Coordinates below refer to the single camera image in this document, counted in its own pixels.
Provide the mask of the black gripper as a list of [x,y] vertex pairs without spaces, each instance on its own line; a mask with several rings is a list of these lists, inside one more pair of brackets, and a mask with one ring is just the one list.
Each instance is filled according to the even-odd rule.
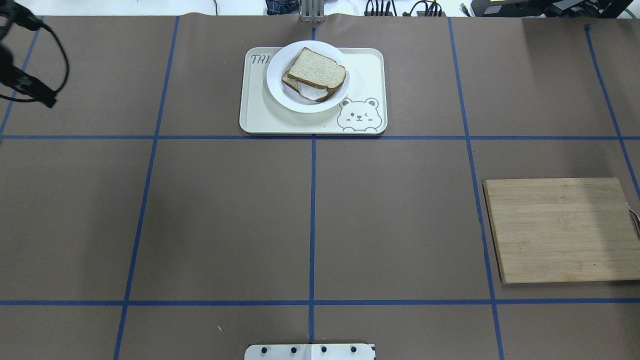
[[[43,20],[33,14],[27,7],[14,0],[2,0],[0,2],[0,16],[5,20],[0,30],[0,39],[4,40],[14,25],[36,32],[46,30],[58,41],[54,30]],[[52,89],[37,77],[29,75],[14,64],[14,55],[6,45],[0,46],[0,81],[1,84],[13,89],[27,98],[2,95],[3,100],[17,103],[41,103],[52,109],[57,102],[58,90]]]

